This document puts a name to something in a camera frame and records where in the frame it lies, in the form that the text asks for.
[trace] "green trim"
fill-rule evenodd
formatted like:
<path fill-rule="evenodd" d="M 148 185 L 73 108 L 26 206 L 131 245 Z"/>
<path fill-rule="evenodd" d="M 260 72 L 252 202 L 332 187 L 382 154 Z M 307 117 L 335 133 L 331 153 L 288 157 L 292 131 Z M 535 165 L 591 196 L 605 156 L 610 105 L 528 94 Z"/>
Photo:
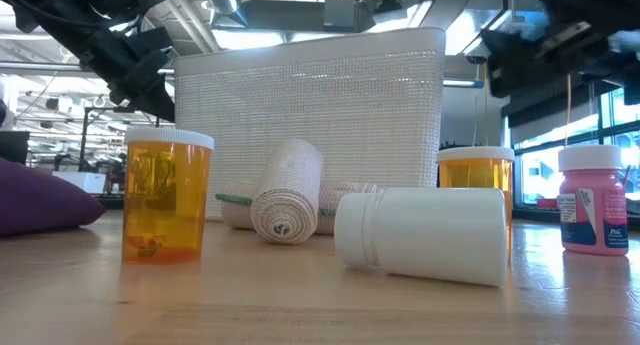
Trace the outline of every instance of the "green trim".
<path fill-rule="evenodd" d="M 216 194 L 216 200 L 230 202 L 235 204 L 241 204 L 246 206 L 251 206 L 253 203 L 252 199 L 237 196 L 237 195 L 227 195 L 227 194 Z M 336 216 L 336 210 L 331 209 L 318 209 L 318 215 L 322 216 Z"/>
<path fill-rule="evenodd" d="M 336 216 L 336 211 L 330 209 L 318 209 L 318 215 Z"/>
<path fill-rule="evenodd" d="M 247 206 L 251 206 L 251 204 L 253 203 L 252 199 L 242 197 L 242 196 L 227 195 L 227 194 L 216 194 L 216 200 L 220 200 L 224 202 L 232 202 L 232 203 L 242 204 Z"/>

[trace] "white plastic bottle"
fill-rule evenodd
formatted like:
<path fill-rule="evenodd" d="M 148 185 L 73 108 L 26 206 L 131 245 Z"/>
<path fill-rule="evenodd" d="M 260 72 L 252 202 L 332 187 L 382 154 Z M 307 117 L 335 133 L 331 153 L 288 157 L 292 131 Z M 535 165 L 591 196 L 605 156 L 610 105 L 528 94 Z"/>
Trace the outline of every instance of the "white plastic bottle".
<path fill-rule="evenodd" d="M 336 253 L 387 273 L 502 286 L 504 195 L 496 189 L 390 189 L 342 198 Z"/>

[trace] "prescription bottle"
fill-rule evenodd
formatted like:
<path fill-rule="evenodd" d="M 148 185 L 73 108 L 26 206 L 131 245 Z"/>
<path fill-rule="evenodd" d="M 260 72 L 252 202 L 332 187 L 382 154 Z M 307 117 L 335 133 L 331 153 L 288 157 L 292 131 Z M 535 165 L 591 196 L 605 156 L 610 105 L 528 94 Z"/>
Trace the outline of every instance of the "prescription bottle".
<path fill-rule="evenodd" d="M 495 188 L 504 192 L 509 256 L 511 256 L 514 159 L 513 149 L 499 146 L 460 147 L 438 153 L 440 187 Z"/>
<path fill-rule="evenodd" d="M 125 142 L 123 261 L 199 259 L 213 139 L 185 130 L 133 128 Z"/>
<path fill-rule="evenodd" d="M 622 151 L 615 145 L 576 146 L 560 150 L 564 174 L 558 195 L 562 246 L 596 255 L 629 251 L 627 200 L 618 180 Z"/>
<path fill-rule="evenodd" d="M 336 255 L 352 267 L 502 286 L 504 195 L 496 189 L 396 188 L 345 195 Z"/>

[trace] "bottle label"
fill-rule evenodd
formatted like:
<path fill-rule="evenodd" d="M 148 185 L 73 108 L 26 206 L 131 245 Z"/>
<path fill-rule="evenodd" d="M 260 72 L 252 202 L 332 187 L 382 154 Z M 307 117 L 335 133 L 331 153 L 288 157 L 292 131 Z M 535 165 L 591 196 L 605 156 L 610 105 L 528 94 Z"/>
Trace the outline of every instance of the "bottle label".
<path fill-rule="evenodd" d="M 627 199 L 621 190 L 604 195 L 604 243 L 610 248 L 628 248 Z"/>
<path fill-rule="evenodd" d="M 575 194 L 558 196 L 562 241 L 571 244 L 595 245 L 595 207 L 593 191 L 579 189 Z"/>
<path fill-rule="evenodd" d="M 596 212 L 596 201 L 601 201 Z M 562 241 L 579 245 L 596 245 L 596 234 L 609 248 L 627 248 L 627 210 L 624 191 L 577 189 L 558 196 L 562 222 Z"/>

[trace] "bottle cap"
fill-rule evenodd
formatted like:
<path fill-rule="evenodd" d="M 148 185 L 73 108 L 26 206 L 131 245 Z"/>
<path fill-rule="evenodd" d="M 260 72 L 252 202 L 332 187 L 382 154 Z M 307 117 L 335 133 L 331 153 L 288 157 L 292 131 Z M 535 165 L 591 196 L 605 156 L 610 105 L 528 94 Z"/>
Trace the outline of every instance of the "bottle cap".
<path fill-rule="evenodd" d="M 621 169 L 622 149 L 617 145 L 573 146 L 558 153 L 558 169 L 604 170 Z"/>
<path fill-rule="evenodd" d="M 134 141 L 157 141 L 186 145 L 202 146 L 213 150 L 213 138 L 195 131 L 160 129 L 160 128 L 131 128 L 124 136 L 126 144 Z"/>
<path fill-rule="evenodd" d="M 364 217 L 367 203 L 376 194 L 356 193 L 345 195 L 336 211 L 333 238 L 337 255 L 347 264 L 355 267 L 370 267 L 364 238 Z"/>
<path fill-rule="evenodd" d="M 513 149 L 501 146 L 467 146 L 441 150 L 438 153 L 438 161 L 465 160 L 465 159 L 502 159 L 515 160 Z"/>

